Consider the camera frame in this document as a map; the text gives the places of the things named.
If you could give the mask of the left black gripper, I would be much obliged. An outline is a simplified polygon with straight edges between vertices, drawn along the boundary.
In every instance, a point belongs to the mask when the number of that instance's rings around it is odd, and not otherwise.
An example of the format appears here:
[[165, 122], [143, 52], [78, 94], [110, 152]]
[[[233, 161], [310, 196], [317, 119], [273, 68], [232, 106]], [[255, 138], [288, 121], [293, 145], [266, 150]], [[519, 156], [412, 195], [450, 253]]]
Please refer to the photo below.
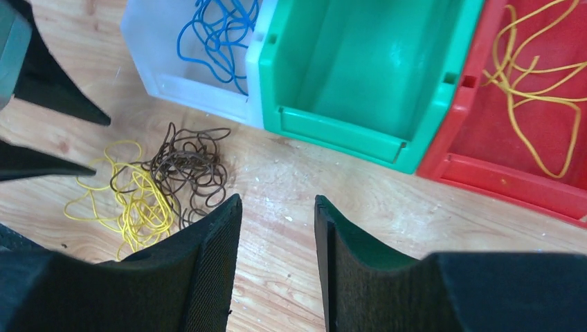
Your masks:
[[[111, 118], [94, 104], [57, 63], [33, 20], [1, 1], [1, 109], [12, 99], [108, 126]], [[96, 170], [1, 140], [1, 182], [38, 176], [94, 176]]]

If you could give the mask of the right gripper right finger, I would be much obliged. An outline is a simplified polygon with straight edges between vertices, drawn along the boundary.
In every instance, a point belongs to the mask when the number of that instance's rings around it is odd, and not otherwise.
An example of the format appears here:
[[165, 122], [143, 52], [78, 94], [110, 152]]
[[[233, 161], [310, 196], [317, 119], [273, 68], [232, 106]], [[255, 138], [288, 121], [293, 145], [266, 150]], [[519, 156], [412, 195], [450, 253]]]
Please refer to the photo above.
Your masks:
[[328, 331], [585, 331], [586, 256], [434, 252], [415, 259], [325, 196], [314, 232]]

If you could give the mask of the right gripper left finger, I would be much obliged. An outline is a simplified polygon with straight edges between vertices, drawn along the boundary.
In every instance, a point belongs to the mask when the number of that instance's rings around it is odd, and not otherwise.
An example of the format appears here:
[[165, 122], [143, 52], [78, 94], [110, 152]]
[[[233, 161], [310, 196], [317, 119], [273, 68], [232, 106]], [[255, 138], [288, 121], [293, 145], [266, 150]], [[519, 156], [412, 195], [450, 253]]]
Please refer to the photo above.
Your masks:
[[242, 201], [122, 261], [100, 264], [1, 228], [2, 331], [224, 331]]

